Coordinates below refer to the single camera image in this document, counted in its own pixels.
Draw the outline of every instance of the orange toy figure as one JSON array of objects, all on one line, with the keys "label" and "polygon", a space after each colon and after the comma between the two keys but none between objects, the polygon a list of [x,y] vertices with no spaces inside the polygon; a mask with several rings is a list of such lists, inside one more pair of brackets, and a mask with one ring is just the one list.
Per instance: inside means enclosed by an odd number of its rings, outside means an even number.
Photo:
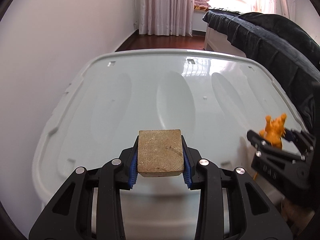
[{"label": "orange toy figure", "polygon": [[273,147],[277,147],[282,150],[281,137],[285,135],[284,122],[287,118],[285,113],[271,120],[271,116],[266,116],[266,127],[264,130],[259,132],[260,136],[265,138],[266,141],[270,142]]}]

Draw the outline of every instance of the white wall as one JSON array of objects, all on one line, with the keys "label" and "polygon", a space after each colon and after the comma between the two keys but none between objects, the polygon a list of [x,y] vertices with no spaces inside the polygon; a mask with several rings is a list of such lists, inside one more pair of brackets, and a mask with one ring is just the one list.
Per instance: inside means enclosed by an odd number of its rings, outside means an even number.
[{"label": "white wall", "polygon": [[192,21],[192,30],[193,31],[202,31],[207,30],[207,23],[202,20],[202,17],[205,15],[205,12],[194,11],[193,12],[193,21]]},{"label": "white wall", "polygon": [[295,23],[320,45],[320,16],[310,0],[296,0]]},{"label": "white wall", "polygon": [[0,22],[0,199],[26,236],[41,209],[31,164],[46,121],[77,72],[134,22],[133,0],[14,0]]}]

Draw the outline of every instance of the plastic lid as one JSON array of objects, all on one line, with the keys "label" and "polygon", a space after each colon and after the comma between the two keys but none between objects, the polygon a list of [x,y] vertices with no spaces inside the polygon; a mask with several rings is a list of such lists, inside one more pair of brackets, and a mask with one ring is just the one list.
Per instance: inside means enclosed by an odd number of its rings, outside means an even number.
[{"label": "plastic lid", "polygon": [[[180,129],[203,158],[253,173],[255,149],[246,132],[281,113],[287,128],[305,130],[278,82],[247,58],[182,49],[103,55],[81,70],[47,122],[33,160],[34,185],[46,204],[76,167],[103,166],[132,147],[139,130]],[[292,143],[283,145],[297,152]],[[271,198],[280,197],[260,184]],[[189,191],[182,175],[138,176],[121,198],[128,236],[194,237],[199,192]]]}]

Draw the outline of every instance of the dark wood floor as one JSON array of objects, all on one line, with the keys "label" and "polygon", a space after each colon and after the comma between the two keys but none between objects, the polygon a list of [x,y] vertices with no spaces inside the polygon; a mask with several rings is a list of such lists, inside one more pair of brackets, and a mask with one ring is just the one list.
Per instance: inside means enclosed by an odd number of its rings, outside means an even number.
[{"label": "dark wood floor", "polygon": [[199,49],[203,50],[204,36],[182,37],[182,36],[156,36],[138,35],[125,48],[133,49]]}]

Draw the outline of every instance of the wooden block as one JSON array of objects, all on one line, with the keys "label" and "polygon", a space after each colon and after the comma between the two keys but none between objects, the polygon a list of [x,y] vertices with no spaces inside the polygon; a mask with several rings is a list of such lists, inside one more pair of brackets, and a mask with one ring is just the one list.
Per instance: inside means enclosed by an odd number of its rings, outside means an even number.
[{"label": "wooden block", "polygon": [[142,176],[178,176],[183,170],[180,130],[139,131],[138,172]]}]

